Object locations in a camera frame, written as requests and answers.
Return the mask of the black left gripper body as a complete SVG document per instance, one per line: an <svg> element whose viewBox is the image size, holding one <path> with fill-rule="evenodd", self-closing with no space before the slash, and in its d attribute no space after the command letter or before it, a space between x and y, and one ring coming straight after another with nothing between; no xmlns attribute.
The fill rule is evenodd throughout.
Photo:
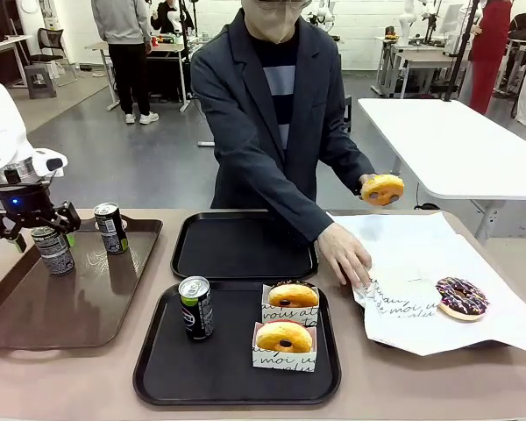
<svg viewBox="0 0 526 421"><path fill-rule="evenodd" d="M49 197L49 182L0 189L0 202L6 217L23 228L45 226L55 220Z"/></svg>

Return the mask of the person's right hand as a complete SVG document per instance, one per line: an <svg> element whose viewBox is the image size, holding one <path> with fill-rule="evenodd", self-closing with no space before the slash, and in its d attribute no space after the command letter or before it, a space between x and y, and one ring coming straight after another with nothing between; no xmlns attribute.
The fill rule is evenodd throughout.
<svg viewBox="0 0 526 421"><path fill-rule="evenodd" d="M372 257L360 241L343 226L333 222L316 241L341 285L367 289L371 284L368 271Z"/></svg>

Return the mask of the person's left hand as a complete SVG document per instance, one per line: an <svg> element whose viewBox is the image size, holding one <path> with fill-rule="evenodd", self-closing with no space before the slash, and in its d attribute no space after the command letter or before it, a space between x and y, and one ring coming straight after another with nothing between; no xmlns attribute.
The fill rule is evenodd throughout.
<svg viewBox="0 0 526 421"><path fill-rule="evenodd" d="M360 182L359 197L362 200L365 200L369 196L369 194L372 192L373 187L375 186L376 177L377 177L376 174L367 174L367 175L362 175L359 178L359 182Z"/></svg>

